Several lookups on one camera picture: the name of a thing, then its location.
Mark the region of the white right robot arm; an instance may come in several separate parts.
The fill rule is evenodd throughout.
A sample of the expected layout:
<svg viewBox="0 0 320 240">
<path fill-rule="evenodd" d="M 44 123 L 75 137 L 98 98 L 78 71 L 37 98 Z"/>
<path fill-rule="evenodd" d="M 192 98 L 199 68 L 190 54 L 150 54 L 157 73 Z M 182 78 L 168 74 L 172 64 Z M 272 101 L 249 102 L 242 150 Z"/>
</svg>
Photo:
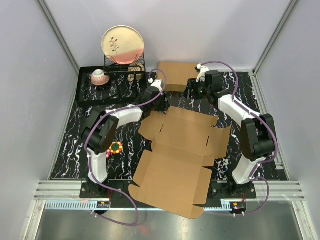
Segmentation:
<svg viewBox="0 0 320 240">
<path fill-rule="evenodd" d="M 241 158 L 232 172 L 233 182 L 227 185 L 228 195 L 239 198 L 245 192 L 244 184 L 253 176 L 267 157 L 278 149 L 274 119 L 270 114 L 258 113 L 224 90 L 219 83 L 220 72 L 209 70 L 190 78 L 183 93 L 194 100 L 207 99 L 216 109 L 228 115 L 240 126 Z"/>
</svg>

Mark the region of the pink flower coaster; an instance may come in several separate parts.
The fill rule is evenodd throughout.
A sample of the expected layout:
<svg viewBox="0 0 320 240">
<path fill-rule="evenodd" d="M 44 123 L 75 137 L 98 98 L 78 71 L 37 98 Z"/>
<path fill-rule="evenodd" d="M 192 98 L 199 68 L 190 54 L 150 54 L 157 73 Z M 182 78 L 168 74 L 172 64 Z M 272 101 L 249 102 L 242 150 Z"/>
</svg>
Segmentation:
<svg viewBox="0 0 320 240">
<path fill-rule="evenodd" d="M 110 157 L 110 155 L 111 155 L 111 150 L 110 150 L 110 149 L 108 149 L 108 150 L 107 150 L 107 152 L 106 152 L 106 158 L 109 158 L 109 157 Z"/>
</svg>

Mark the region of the beige and pink plate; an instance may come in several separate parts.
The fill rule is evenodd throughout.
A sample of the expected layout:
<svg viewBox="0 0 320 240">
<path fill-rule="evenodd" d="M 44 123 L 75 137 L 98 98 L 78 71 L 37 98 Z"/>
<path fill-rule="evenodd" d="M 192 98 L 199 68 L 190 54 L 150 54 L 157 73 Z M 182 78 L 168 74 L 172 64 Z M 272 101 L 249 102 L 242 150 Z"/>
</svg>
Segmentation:
<svg viewBox="0 0 320 240">
<path fill-rule="evenodd" d="M 120 65 L 135 62 L 144 53 L 145 43 L 134 28 L 118 25 L 108 29 L 101 40 L 104 55 Z"/>
</svg>

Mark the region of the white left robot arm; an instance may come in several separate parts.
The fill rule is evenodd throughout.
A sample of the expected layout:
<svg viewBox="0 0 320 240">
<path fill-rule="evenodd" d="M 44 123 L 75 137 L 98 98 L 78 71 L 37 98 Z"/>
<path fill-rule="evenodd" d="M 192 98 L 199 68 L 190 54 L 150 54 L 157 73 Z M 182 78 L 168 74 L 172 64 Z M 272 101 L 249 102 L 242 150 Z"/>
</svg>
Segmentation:
<svg viewBox="0 0 320 240">
<path fill-rule="evenodd" d="M 152 111 L 165 112 L 169 107 L 164 87 L 152 84 L 133 104 L 110 110 L 92 109 L 81 138 L 88 158 L 88 178 L 93 182 L 90 192 L 95 197 L 103 198 L 108 193 L 108 186 L 104 183 L 108 178 L 107 151 L 114 142 L 117 129 L 148 118 Z"/>
</svg>

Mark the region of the closed brown cardboard box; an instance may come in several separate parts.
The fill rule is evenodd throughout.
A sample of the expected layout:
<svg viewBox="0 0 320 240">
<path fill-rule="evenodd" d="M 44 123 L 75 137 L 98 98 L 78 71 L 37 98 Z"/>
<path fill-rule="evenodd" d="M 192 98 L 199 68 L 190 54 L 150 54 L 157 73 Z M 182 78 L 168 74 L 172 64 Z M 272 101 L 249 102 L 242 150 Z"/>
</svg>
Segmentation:
<svg viewBox="0 0 320 240">
<path fill-rule="evenodd" d="M 167 92 L 184 92 L 187 88 L 189 79 L 196 79 L 197 63 L 160 61 L 158 68 L 161 69 L 167 78 L 165 91 Z"/>
</svg>

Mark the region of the pink ceramic bowl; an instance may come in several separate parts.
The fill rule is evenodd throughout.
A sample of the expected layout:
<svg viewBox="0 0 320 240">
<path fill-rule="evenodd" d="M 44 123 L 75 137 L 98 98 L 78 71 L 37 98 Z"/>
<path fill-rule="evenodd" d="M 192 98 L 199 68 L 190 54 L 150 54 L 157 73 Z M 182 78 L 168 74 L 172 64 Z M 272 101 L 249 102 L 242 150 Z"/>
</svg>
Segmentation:
<svg viewBox="0 0 320 240">
<path fill-rule="evenodd" d="M 90 76 L 91 83 L 95 86 L 103 86 L 110 81 L 110 77 L 105 75 L 102 69 L 96 69 Z"/>
</svg>

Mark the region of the beige cup in rack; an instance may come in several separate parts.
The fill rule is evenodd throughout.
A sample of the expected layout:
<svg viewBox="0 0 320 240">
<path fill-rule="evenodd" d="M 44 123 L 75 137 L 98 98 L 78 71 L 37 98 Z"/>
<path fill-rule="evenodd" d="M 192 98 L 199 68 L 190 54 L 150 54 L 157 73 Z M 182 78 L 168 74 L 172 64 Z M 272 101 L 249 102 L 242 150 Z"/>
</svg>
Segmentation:
<svg viewBox="0 0 320 240">
<path fill-rule="evenodd" d="M 145 66 L 140 62 L 130 64 L 128 67 L 130 74 L 128 75 L 127 80 L 130 83 L 132 83 L 134 80 L 139 82 L 143 79 L 145 70 Z"/>
</svg>

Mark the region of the orange flower coaster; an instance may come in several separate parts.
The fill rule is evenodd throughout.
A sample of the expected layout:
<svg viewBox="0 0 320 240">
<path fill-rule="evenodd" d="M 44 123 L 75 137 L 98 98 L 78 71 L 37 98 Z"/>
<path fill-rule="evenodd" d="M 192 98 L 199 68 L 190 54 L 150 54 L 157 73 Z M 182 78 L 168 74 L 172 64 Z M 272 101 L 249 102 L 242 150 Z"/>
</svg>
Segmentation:
<svg viewBox="0 0 320 240">
<path fill-rule="evenodd" d="M 123 144 L 120 141 L 114 141 L 109 147 L 111 154 L 119 154 L 123 151 Z"/>
</svg>

